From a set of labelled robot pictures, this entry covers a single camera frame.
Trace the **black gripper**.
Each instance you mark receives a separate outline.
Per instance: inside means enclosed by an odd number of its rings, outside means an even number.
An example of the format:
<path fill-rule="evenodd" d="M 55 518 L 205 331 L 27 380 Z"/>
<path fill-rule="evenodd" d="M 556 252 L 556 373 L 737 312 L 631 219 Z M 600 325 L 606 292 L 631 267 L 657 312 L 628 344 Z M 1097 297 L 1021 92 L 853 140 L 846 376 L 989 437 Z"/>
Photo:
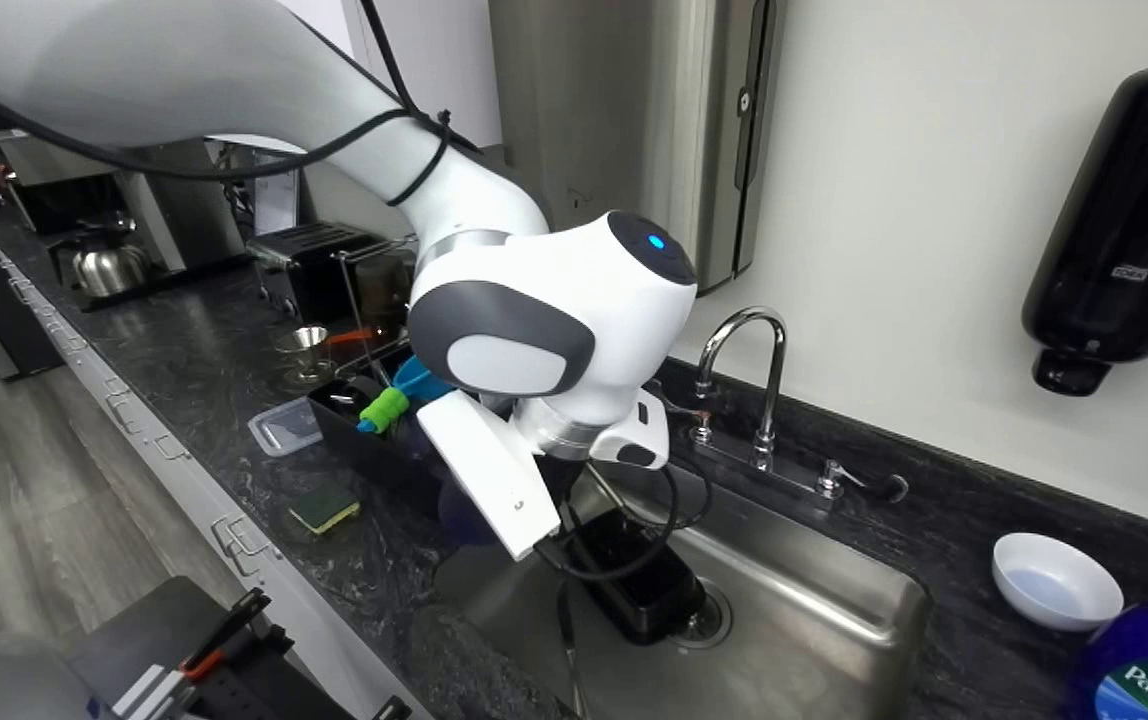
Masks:
<path fill-rule="evenodd" d="M 559 555 L 550 567 L 588 590 L 594 609 L 631 643 L 660 643 L 677 637 L 706 600 L 696 574 L 673 549 L 684 528 L 680 486 L 662 477 L 662 519 L 638 519 L 611 498 L 606 479 L 594 479 L 605 498 L 588 507 L 578 486 L 559 492 Z"/>

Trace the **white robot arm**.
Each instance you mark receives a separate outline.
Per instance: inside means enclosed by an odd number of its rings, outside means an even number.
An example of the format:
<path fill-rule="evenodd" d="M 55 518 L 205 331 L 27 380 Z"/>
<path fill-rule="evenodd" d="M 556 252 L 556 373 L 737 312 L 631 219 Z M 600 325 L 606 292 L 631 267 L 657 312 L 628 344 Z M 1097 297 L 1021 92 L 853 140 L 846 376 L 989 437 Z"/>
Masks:
<path fill-rule="evenodd" d="M 507 555 L 564 528 L 550 461 L 668 470 L 646 380 L 696 304 L 684 246 L 628 207 L 546 226 L 279 0 L 0 0 L 0 117 L 105 165 L 269 140 L 399 207 L 406 347 L 442 384 L 415 419 Z"/>

